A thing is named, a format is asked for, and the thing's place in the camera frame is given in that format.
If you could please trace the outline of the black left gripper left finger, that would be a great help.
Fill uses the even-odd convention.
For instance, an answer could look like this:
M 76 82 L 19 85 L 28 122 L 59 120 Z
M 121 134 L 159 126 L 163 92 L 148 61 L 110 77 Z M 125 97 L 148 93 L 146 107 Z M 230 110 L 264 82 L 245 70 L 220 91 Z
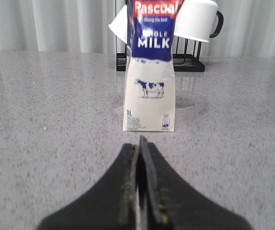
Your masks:
M 138 148 L 124 144 L 86 193 L 44 218 L 39 230 L 134 230 Z

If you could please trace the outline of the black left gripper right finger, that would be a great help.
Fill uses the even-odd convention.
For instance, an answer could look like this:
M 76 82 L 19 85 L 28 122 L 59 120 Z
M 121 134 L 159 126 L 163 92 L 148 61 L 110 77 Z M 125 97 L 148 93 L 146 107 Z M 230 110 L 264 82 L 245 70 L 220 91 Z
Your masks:
M 142 182 L 153 230 L 250 230 L 243 217 L 211 201 L 187 183 L 144 136 L 139 141 Z

